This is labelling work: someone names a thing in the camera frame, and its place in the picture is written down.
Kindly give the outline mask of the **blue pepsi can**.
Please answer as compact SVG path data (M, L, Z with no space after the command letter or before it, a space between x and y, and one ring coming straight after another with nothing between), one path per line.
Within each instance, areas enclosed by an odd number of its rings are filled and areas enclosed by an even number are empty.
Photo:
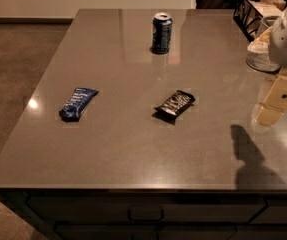
M155 54L166 54L170 50L170 41L172 33L172 18L166 12L156 13L153 25L153 37L151 51Z

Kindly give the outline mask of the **black snack bag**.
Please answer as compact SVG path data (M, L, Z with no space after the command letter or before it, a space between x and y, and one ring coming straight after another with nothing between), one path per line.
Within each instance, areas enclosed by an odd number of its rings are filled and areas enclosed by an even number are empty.
M167 98L161 105L157 106L155 110L167 117L176 119L182 114L190 105L193 104L195 98L192 94L177 90L169 98Z

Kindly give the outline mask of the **blue snack wrapper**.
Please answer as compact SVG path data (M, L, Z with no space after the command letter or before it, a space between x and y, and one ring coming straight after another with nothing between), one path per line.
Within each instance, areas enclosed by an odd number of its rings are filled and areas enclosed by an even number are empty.
M99 93L98 90L90 88L76 88L66 101L62 109L59 111L59 116L63 121L78 121L90 101Z

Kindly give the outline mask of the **dark cabinet with drawers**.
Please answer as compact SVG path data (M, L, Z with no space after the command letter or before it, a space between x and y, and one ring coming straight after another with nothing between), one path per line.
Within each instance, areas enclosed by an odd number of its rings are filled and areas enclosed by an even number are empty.
M287 194L1 189L50 240L287 240Z

